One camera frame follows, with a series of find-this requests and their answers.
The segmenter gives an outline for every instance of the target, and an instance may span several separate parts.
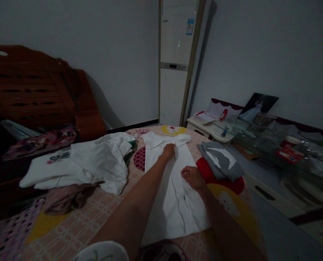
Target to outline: fabric pile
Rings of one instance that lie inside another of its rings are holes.
[[[61,130],[52,130],[38,137],[27,138],[11,146],[3,155],[3,160],[15,160],[58,150],[72,144],[76,139],[76,129],[69,125]]]
[[[32,160],[20,187],[49,189],[46,212],[61,215],[80,208],[98,184],[118,195],[127,182],[127,166],[137,148],[135,138],[118,132],[94,141],[72,144]]]
[[[198,144],[197,147],[216,179],[228,178],[231,182],[234,182],[245,174],[236,159],[218,142],[203,142]]]
[[[191,141],[190,135],[161,137],[149,132],[141,137],[146,143],[145,172],[154,165],[167,144],[173,143],[177,148],[176,158],[166,165],[141,245],[186,236],[211,227],[201,197],[181,176],[185,166],[196,166],[187,146]]]

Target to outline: red container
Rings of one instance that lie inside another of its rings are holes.
[[[302,141],[298,138],[287,136],[283,142],[281,142],[280,147],[285,148],[293,148],[295,145],[302,143]]]

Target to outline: red box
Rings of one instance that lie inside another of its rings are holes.
[[[289,147],[285,147],[282,150],[279,150],[278,152],[276,152],[276,155],[278,155],[280,158],[283,158],[291,164],[298,162],[304,157],[303,153]]]

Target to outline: white wall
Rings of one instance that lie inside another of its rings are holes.
[[[0,0],[0,44],[84,69],[109,128],[158,118],[158,1]]]
[[[323,0],[216,4],[191,113],[259,92],[280,97],[269,113],[323,129]]]

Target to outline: gray clothing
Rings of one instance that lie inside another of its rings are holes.
[[[237,178],[240,178],[245,174],[240,164],[218,142],[203,142],[202,144],[198,144],[197,147],[210,166],[216,179],[228,178],[230,181],[234,182]]]

